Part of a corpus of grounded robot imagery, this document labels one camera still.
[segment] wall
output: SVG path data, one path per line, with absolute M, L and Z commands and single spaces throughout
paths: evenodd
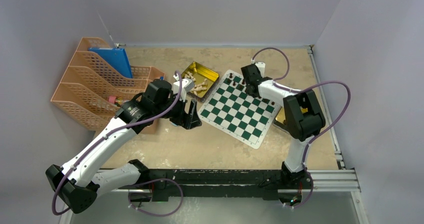
M 115 42 L 146 46 L 316 43 L 340 0 L 95 0 Z
M 322 80 L 352 103 L 336 125 L 370 223 L 422 223 L 424 0 L 341 0 L 316 43 Z M 324 89 L 335 117 L 346 96 Z
M 50 104 L 82 36 L 107 38 L 88 0 L 0 0 L 0 217 L 58 223 L 45 171 L 92 133 Z

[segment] table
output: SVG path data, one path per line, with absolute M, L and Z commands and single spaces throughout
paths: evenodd
M 193 61 L 220 75 L 228 69 L 241 73 L 240 68 L 250 64 L 251 57 L 258 50 L 128 47 L 126 53 L 131 65 L 154 66 L 165 72 L 167 81 L 174 82 L 174 71 L 184 71 Z M 284 52 L 291 63 L 290 72 L 280 83 L 298 89 L 316 84 L 307 49 L 284 49 Z M 284 57 L 273 50 L 262 52 L 256 61 L 265 62 L 265 75 L 273 78 L 282 76 L 287 68 Z M 322 106 L 320 92 L 318 89 L 315 92 Z M 255 150 L 205 122 L 201 127 L 185 130 L 161 119 L 155 134 L 137 135 L 124 144 L 103 168 L 117 168 L 129 160 L 139 159 L 149 168 L 280 169 L 287 157 L 289 144 L 290 136 L 274 126 L 270 127 L 261 147 Z M 312 144 L 307 166 L 311 170 L 338 169 L 330 133 Z

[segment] blue binder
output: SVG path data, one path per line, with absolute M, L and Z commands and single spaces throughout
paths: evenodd
M 133 78 L 130 62 L 123 48 L 89 48 L 89 51 L 97 53 L 116 71 L 126 78 Z

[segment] green square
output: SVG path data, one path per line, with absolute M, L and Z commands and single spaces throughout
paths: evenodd
M 216 99 L 211 99 L 209 101 L 209 104 L 212 105 L 212 106 L 215 106 L 217 103 L 218 103 L 218 100 L 216 100 Z
M 252 132 L 252 134 L 255 135 L 255 136 L 257 136 L 257 137 L 259 137 L 261 135 L 261 133 L 262 133 L 262 131 L 259 130 L 259 129 L 257 129 L 257 128 L 255 128 L 253 130 L 253 132 Z
M 223 93 L 225 93 L 225 90 L 223 90 L 222 88 L 219 88 L 216 92 L 222 95 Z
M 248 109 L 247 111 L 246 111 L 246 115 L 248 116 L 248 117 L 253 117 L 253 114 L 255 114 L 255 112 L 253 112 L 252 110 L 250 110 L 250 109 Z
M 228 88 L 226 88 L 226 91 L 230 92 L 230 93 L 232 93 L 234 90 L 235 90 L 235 88 L 233 88 L 231 86 L 228 86 Z
M 226 102 L 228 101 L 228 98 L 225 98 L 224 96 L 222 96 L 222 97 L 219 99 L 219 101 L 220 101 L 221 103 L 226 103 Z
M 252 125 L 252 126 L 254 126 L 254 127 L 256 127 L 256 125 L 258 124 L 258 122 L 255 119 L 251 119 L 249 121 L 249 124 Z
M 237 113 L 235 114 L 235 117 L 236 117 L 236 118 L 238 118 L 238 119 L 240 119 L 240 120 L 243 118 L 243 116 L 244 116 L 244 115 L 243 115 L 243 113 L 241 113 L 241 112 L 237 112 Z
M 249 108 L 249 106 L 251 105 L 251 103 L 244 101 L 242 104 L 244 107 Z
M 241 128 L 241 129 L 245 129 L 247 126 L 248 126 L 248 124 L 243 122 L 243 121 L 240 121 L 240 123 L 238 124 L 238 127 Z
M 241 137 L 244 138 L 244 139 L 249 139 L 251 137 L 251 135 L 252 135 L 251 133 L 244 131 L 243 134 L 241 135 Z
M 226 113 L 231 109 L 229 106 L 227 106 L 225 104 L 224 104 L 224 107 L 222 107 L 222 108 L 223 108 L 222 110 Z
M 212 109 L 212 113 L 215 114 L 215 115 L 218 115 L 218 113 L 220 113 L 220 110 L 218 108 L 214 107 Z
M 216 117 L 214 122 L 221 124 L 224 121 L 224 119 L 220 118 L 220 117 Z
M 232 94 L 232 95 L 229 96 L 229 99 L 235 102 L 237 100 L 237 96 Z
M 202 116 L 204 116 L 204 117 L 208 117 L 209 113 L 211 113 L 211 112 L 209 112 L 209 111 L 207 111 L 207 110 L 203 110 L 203 111 L 200 113 L 200 115 L 202 115 Z
M 264 113 L 264 110 L 258 107 L 255 112 L 262 115 L 262 113 Z
M 232 105 L 232 108 L 233 108 L 233 109 L 235 109 L 235 110 L 239 110 L 239 109 L 240 109 L 240 107 L 241 107 L 241 105 L 240 105 L 239 103 L 234 103 L 234 104 Z
M 236 83 L 240 83 L 240 81 L 242 80 L 240 77 L 234 77 L 233 79 Z
M 265 110 L 272 113 L 274 111 L 274 107 L 268 105 Z
M 266 123 L 268 122 L 268 118 L 266 118 L 266 117 L 262 116 L 262 117 L 259 119 L 259 122 L 260 122 L 260 123 L 263 123 L 263 124 L 266 124 Z
M 244 92 L 241 92 L 241 94 L 239 95 L 240 98 L 242 99 L 246 99 L 248 97 L 248 95 Z
M 225 120 L 227 120 L 229 122 L 231 122 L 233 119 L 234 119 L 234 117 L 231 116 L 230 114 L 227 114 L 226 117 L 225 117 Z
M 254 104 L 254 105 L 256 105 L 256 106 L 259 106 L 259 104 L 260 104 L 261 102 L 260 102 L 260 100 L 258 100 L 258 99 L 254 99 L 253 101 L 252 101 L 252 104 Z
M 237 128 L 236 125 L 230 123 L 227 129 L 230 130 L 230 131 L 232 131 L 232 132 L 234 132 L 236 130 L 236 128 Z

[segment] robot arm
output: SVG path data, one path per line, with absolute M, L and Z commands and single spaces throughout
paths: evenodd
M 277 85 L 282 88 L 278 88 L 270 77 L 265 77 L 263 62 L 242 67 L 241 70 L 248 95 L 272 100 L 284 108 L 283 129 L 291 135 L 291 143 L 282 168 L 288 174 L 303 171 L 303 162 L 308 157 L 308 152 L 305 152 L 308 142 L 326 125 L 314 91 L 302 92 L 280 84 Z
M 201 126 L 202 122 L 197 114 L 196 101 L 191 101 L 188 114 L 184 109 L 187 103 L 186 93 L 194 87 L 194 83 L 192 80 L 183 79 L 181 84 L 179 100 L 163 118 L 168 118 L 176 126 L 182 126 L 185 129 Z M 60 188 L 58 196 L 74 213 L 77 214 L 86 210 L 97 197 L 108 191 L 137 182 L 145 168 L 137 160 L 130 161 L 124 166 L 110 171 L 102 173 L 97 173 L 97 171 L 123 144 L 140 133 L 144 127 L 151 125 L 153 121 L 123 128 L 109 137 L 107 137 L 107 133 L 124 125 L 147 120 L 162 113 L 174 102 L 179 86 L 179 81 L 171 85 L 164 80 L 154 80 L 148 85 L 145 93 L 138 94 L 132 100 L 124 103 L 105 129 L 84 150 L 61 167 L 51 165 L 46 170 L 47 178 L 53 190 L 56 190 L 65 174 L 71 169 L 73 170 Z M 105 139 L 92 149 L 77 167 L 74 167 L 75 161 L 102 138 Z

